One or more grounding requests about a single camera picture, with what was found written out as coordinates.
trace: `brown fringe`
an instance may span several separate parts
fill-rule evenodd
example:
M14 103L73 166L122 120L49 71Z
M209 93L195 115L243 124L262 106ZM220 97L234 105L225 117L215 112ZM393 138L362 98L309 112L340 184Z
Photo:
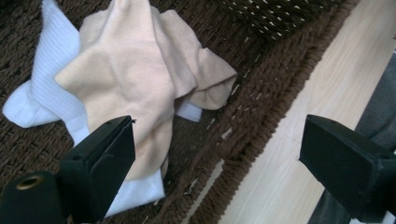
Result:
M176 117L164 180L166 198L115 215L104 223L180 223L216 164L222 172L190 223L216 223L251 163L309 79L357 0L189 0L151 4L174 9L212 49L239 72L233 95L220 111L205 111L199 123ZM59 1L77 27L109 0ZM0 104L31 74L41 32L41 1L0 3ZM221 135L232 129L224 140ZM58 170L72 146L61 122L22 129L0 116L0 192L27 173Z

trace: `wooden floor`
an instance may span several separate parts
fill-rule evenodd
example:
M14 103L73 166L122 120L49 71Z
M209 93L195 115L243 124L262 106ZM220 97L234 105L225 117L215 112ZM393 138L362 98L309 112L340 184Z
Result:
M335 119L354 129L396 47L395 34L396 1L361 0L220 223L307 223L323 187L298 161L305 117ZM219 165L208 185L220 169Z

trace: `wicker surface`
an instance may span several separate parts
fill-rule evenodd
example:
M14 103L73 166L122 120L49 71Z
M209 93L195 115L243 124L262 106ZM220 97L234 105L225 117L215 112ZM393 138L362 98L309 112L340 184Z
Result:
M215 165L224 160L223 172L190 220L216 223L356 2L151 1L160 11L175 9L204 47L239 75L220 111L205 111L199 123L175 118L164 180L166 198L104 222L181 222ZM108 6L108 0L59 3L77 27L87 15ZM0 105L29 79L41 30L40 1L9 2L2 7ZM26 173L56 172L59 159L72 146L61 122L22 129L1 115L0 129L1 191L8 181Z

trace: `crumpled towel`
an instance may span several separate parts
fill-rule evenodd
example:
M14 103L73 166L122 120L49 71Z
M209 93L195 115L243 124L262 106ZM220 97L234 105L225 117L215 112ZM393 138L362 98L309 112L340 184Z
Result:
M81 51L56 77L85 105L90 132L106 120L136 119L136 161L126 179L153 174L172 136L176 98L217 109L225 104L236 72L169 10L160 15L147 0L114 0L86 18Z

